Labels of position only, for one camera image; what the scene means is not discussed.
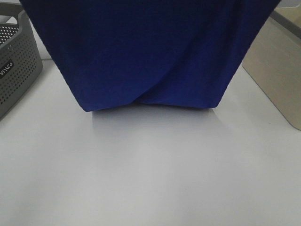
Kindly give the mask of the beige plastic storage bin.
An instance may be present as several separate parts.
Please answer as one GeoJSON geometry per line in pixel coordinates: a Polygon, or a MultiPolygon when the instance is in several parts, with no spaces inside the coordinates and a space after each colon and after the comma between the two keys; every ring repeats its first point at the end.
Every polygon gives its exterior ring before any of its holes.
{"type": "Polygon", "coordinates": [[[275,8],[250,46],[242,66],[290,125],[300,129],[300,5],[275,8]]]}

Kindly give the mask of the blue microfibre towel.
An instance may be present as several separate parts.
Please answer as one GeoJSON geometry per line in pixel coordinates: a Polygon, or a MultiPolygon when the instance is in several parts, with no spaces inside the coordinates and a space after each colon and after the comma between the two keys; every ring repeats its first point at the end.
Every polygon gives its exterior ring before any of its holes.
{"type": "Polygon", "coordinates": [[[23,0],[84,111],[215,108],[277,0],[23,0]]]}

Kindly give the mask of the grey perforated plastic basket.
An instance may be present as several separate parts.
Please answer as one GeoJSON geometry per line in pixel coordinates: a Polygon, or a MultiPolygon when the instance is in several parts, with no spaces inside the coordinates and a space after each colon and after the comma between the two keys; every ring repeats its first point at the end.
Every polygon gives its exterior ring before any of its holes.
{"type": "Polygon", "coordinates": [[[0,24],[0,117],[3,118],[40,75],[43,64],[22,6],[2,2],[0,14],[16,19],[16,24],[0,24]]]}

